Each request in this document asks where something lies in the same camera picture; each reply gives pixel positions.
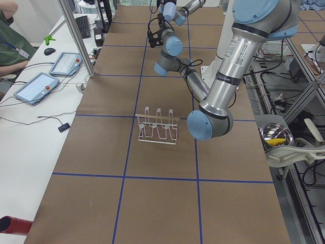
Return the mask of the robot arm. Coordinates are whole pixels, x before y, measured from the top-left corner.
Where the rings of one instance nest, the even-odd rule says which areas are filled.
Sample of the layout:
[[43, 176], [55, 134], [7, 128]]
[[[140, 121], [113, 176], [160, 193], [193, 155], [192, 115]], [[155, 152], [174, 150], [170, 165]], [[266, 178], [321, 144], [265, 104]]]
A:
[[206, 0], [191, 0], [179, 10], [176, 3], [177, 1], [160, 0], [156, 1], [156, 6], [166, 21], [174, 21], [178, 26], [182, 26], [190, 14], [204, 6]]
[[231, 1], [228, 4], [223, 32], [232, 34], [227, 41], [220, 66], [213, 71], [213, 82], [207, 85], [190, 60], [180, 58], [182, 42], [171, 29], [163, 29], [159, 40], [162, 49], [155, 72], [181, 74], [199, 108], [187, 118], [192, 137], [208, 140], [227, 134], [233, 126], [228, 108], [236, 88], [265, 41], [292, 37], [298, 30], [300, 1]]

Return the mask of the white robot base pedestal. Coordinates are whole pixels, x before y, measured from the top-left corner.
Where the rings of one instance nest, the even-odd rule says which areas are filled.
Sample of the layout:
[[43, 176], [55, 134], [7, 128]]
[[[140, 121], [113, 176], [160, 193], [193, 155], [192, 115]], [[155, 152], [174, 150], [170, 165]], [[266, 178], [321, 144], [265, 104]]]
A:
[[229, 46], [229, 43], [233, 37], [232, 25], [234, 23], [233, 18], [233, 3], [234, 0], [229, 1], [220, 1], [220, 7], [223, 9], [225, 14], [225, 20], [221, 30], [221, 36], [219, 39], [215, 59], [208, 66], [201, 66], [201, 77], [203, 81], [211, 88], [216, 72], [219, 70], [219, 67], [222, 63], [223, 58], [225, 57], [225, 52]]

